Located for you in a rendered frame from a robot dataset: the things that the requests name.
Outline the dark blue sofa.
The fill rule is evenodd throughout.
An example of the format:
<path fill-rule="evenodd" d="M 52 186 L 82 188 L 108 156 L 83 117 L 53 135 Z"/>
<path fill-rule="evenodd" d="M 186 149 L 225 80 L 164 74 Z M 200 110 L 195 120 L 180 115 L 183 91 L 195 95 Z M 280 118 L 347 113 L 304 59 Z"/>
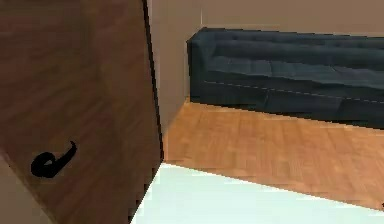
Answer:
<path fill-rule="evenodd" d="M 193 102 L 384 130 L 384 37 L 204 27 Z"/>

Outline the brown wooden room door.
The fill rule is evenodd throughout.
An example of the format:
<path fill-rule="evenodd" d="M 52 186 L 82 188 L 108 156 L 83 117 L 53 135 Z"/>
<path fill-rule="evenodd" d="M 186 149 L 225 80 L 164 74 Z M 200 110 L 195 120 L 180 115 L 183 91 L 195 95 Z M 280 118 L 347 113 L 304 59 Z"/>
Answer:
<path fill-rule="evenodd" d="M 161 163 L 146 0 L 0 0 L 0 224 L 131 224 Z M 77 152 L 53 178 L 33 159 Z"/>

